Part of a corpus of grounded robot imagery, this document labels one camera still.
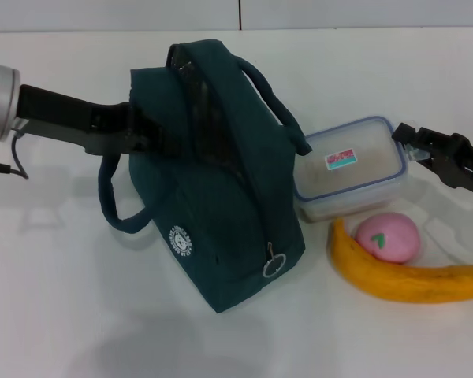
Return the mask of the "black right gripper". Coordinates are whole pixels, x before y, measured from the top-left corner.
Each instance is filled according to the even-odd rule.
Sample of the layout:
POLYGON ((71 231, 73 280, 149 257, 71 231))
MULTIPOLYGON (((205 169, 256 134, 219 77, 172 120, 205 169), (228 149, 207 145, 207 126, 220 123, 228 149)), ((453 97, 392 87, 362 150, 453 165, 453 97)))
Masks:
POLYGON ((460 135, 446 135, 427 128, 416 130, 401 123, 392 138, 404 146, 440 155, 415 158, 414 162, 437 174, 442 183, 451 188, 463 188, 473 193, 473 146, 460 135))

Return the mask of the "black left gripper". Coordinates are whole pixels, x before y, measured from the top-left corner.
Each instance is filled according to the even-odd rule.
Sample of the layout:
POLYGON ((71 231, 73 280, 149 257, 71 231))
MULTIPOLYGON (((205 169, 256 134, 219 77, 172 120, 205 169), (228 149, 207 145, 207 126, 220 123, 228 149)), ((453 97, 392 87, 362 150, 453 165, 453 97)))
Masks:
POLYGON ((28 122, 26 134, 76 144, 92 155, 184 155, 177 135, 129 102, 100 105, 22 84, 17 116, 28 122))

